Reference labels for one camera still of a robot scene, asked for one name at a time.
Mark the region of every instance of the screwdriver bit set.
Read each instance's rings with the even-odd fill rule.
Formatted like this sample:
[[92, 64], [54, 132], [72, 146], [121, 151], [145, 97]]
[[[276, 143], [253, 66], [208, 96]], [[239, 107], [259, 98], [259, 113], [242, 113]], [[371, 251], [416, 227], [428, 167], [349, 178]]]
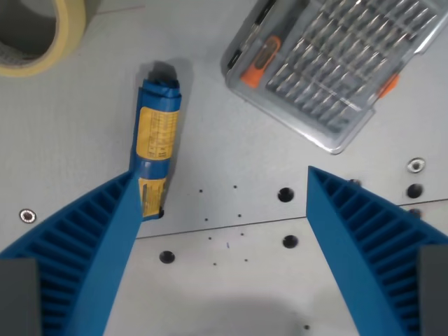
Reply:
[[[338, 154], [374, 113], [387, 83], [441, 30], [448, 1], [311, 0], [274, 50], [265, 42], [296, 1], [271, 2], [257, 39], [229, 65], [227, 85]], [[262, 69], [259, 84], [246, 80], [250, 67]]]

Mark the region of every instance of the tape roll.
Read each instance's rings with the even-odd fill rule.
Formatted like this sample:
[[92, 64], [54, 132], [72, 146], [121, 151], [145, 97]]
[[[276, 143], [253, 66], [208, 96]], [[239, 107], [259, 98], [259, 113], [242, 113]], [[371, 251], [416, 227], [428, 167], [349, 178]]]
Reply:
[[0, 76], [26, 77], [49, 69], [71, 53], [85, 29], [84, 0], [52, 0], [56, 14], [55, 37], [40, 56], [30, 55], [0, 41]]

